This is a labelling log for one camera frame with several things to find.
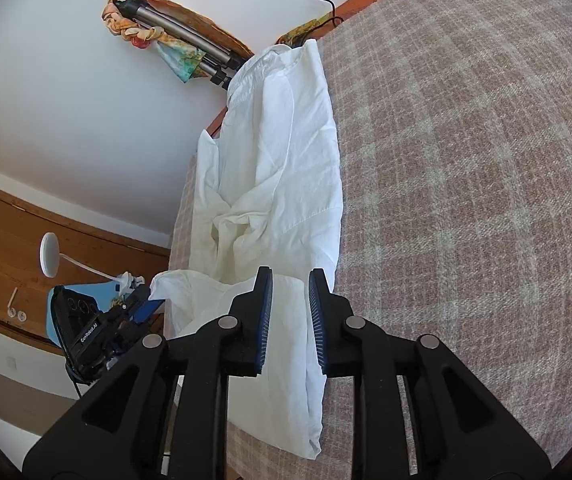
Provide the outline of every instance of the white fabric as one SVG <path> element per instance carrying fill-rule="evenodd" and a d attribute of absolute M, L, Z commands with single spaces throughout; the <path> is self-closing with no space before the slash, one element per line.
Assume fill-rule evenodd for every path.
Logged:
<path fill-rule="evenodd" d="M 195 332 L 253 288 L 259 266 L 274 288 L 266 362 L 257 378 L 231 378 L 228 418 L 304 458 L 320 451 L 325 377 L 307 300 L 310 270 L 335 283 L 343 200 L 337 133 L 314 40 L 275 45 L 231 81 L 219 139 L 197 148 L 190 270 L 157 275 L 171 300 L 167 333 Z"/>

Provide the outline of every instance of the metal rivet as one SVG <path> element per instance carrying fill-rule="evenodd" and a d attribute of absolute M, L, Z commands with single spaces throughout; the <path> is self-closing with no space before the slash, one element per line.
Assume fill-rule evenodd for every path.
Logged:
<path fill-rule="evenodd" d="M 162 343 L 162 337 L 159 334 L 148 334 L 142 343 L 146 348 L 157 348 Z"/>
<path fill-rule="evenodd" d="M 437 339 L 434 335 L 432 334 L 425 334 L 422 335 L 419 338 L 419 342 L 421 343 L 421 346 L 423 346 L 424 348 L 430 348 L 431 350 L 433 348 L 437 348 L 437 346 L 440 345 L 440 340 Z"/>
<path fill-rule="evenodd" d="M 346 325 L 351 328 L 364 328 L 366 326 L 366 320 L 360 316 L 350 316 L 346 318 Z"/>
<path fill-rule="evenodd" d="M 235 316 L 224 316 L 219 319 L 221 328 L 235 328 L 237 326 L 237 318 Z"/>

